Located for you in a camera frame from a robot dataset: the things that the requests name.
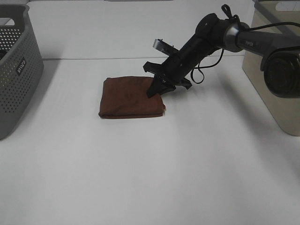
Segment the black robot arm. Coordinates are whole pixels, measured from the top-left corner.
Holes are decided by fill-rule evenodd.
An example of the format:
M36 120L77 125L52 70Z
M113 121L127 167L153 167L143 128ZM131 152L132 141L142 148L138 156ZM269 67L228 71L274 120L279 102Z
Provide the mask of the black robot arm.
M250 28L240 22L236 15L221 20L208 14L179 50L160 39L154 47L168 58L162 64L144 64L144 71L154 74L148 97L174 91L176 86L189 89L192 84L186 75L192 75L205 57L219 49L261 56L260 70L269 91L280 98L300 96L300 38L296 35L262 32L261 27Z

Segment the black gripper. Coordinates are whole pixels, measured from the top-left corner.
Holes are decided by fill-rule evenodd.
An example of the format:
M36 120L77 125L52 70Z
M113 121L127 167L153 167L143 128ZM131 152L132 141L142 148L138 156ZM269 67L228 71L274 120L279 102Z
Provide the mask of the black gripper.
M188 90L192 84L185 76L205 57L217 50L219 50L218 47L194 35L177 53L168 56L163 63L146 62L143 66L144 71L154 75L146 93L147 97L172 92L176 90L176 86L182 86Z

